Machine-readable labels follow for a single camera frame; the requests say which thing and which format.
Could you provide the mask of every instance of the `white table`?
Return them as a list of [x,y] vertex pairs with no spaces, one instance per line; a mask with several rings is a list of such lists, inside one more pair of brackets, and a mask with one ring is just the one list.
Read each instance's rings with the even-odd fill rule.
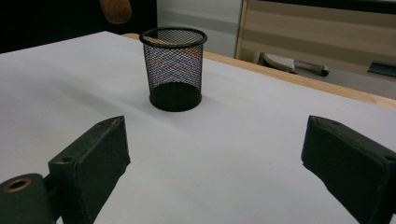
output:
[[208,59],[203,101],[163,112],[141,43],[100,33],[0,55],[0,181],[47,175],[51,158],[118,115],[132,163],[96,224],[357,223],[303,167],[308,116],[396,149],[395,110]]

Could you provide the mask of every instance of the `wooden table edge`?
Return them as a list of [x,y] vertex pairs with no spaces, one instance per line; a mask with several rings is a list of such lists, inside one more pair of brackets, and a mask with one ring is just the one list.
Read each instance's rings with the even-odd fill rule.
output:
[[[123,36],[136,40],[139,39],[139,35],[137,34],[125,34]],[[365,91],[356,91],[347,87],[334,85],[331,83],[315,80],[309,77],[295,76],[290,73],[282,72],[279,70],[257,65],[254,63],[247,63],[244,61],[236,60],[233,58],[229,58],[226,56],[218,55],[207,51],[204,51],[204,57],[209,60],[213,60],[219,63],[226,63],[252,72],[260,73],[268,77],[274,77],[294,84],[305,86],[314,90],[326,91],[328,93],[343,96],[349,99],[358,100],[364,103],[378,105],[388,109],[396,110],[396,100],[389,99],[387,97],[374,95]]]

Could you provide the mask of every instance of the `gray wall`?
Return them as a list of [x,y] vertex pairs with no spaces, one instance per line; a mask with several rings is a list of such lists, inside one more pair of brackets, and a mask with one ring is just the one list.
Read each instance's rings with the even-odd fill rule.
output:
[[242,0],[157,0],[159,26],[188,26],[207,34],[205,50],[233,57]]

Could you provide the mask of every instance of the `dark green object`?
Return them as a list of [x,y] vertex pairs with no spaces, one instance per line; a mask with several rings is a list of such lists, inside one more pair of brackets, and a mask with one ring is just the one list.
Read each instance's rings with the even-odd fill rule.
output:
[[359,223],[389,223],[396,211],[396,153],[347,126],[310,116],[304,166]]
[[1,185],[0,223],[92,224],[129,163],[124,117],[99,122],[49,162],[45,179]]

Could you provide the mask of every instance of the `black mesh pencil cup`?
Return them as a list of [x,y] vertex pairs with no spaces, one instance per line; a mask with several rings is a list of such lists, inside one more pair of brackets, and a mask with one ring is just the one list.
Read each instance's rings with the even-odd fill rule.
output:
[[206,34],[185,27],[162,27],[139,38],[145,52],[151,104],[171,112],[198,106]]

